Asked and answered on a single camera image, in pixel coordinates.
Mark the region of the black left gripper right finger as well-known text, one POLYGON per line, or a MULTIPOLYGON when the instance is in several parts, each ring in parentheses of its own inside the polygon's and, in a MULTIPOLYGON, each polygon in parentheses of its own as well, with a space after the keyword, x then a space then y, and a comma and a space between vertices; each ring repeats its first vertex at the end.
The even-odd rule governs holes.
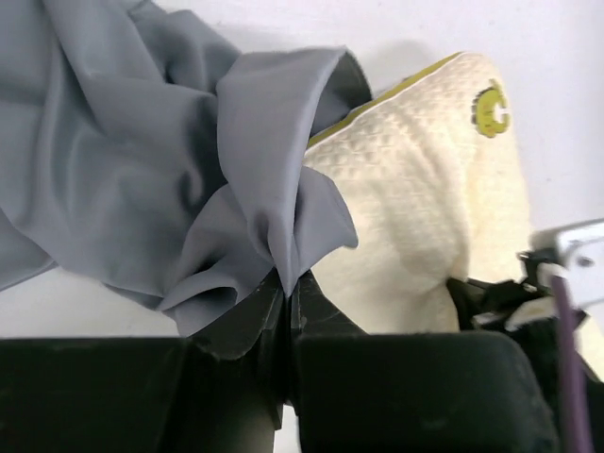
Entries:
POLYGON ((490 331, 370 335, 312 274, 292 294, 292 398, 305 452, 556 452, 529 360, 490 331))

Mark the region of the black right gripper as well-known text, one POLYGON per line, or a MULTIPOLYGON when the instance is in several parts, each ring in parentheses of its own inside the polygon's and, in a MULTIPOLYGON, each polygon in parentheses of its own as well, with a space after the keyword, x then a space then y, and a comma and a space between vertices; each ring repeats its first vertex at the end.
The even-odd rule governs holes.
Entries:
POLYGON ((552 288, 537 281, 539 264, 553 251, 528 251, 519 257, 523 279, 497 283, 451 278, 446 283, 463 330, 489 330, 516 341, 528 357, 551 408, 566 452, 603 449, 603 379, 577 350, 576 333, 590 319, 570 303, 565 280, 552 288))

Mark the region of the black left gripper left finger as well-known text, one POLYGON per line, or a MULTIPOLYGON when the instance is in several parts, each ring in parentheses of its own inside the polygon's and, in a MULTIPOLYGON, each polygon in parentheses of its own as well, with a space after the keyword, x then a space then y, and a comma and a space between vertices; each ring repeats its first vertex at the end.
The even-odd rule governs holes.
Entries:
POLYGON ((269 452, 282 422, 276 273, 188 338, 4 340, 5 452, 269 452))

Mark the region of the cream quilted pillow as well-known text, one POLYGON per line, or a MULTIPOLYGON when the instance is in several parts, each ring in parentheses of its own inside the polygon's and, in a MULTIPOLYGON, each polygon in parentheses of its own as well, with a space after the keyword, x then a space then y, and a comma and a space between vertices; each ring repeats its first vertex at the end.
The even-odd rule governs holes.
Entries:
POLYGON ((456 332, 449 279, 518 279, 529 199, 497 68, 460 52, 316 135, 305 164, 333 180, 358 245, 312 269, 371 334, 456 332))

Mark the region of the grey fabric pillowcase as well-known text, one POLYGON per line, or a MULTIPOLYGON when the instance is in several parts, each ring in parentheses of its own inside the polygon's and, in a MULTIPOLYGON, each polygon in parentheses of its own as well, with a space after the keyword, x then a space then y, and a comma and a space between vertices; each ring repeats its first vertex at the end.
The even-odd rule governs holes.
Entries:
POLYGON ((368 102, 343 48, 244 54, 150 1, 1 5, 1 285, 54 267, 191 335, 358 243, 310 138, 368 102))

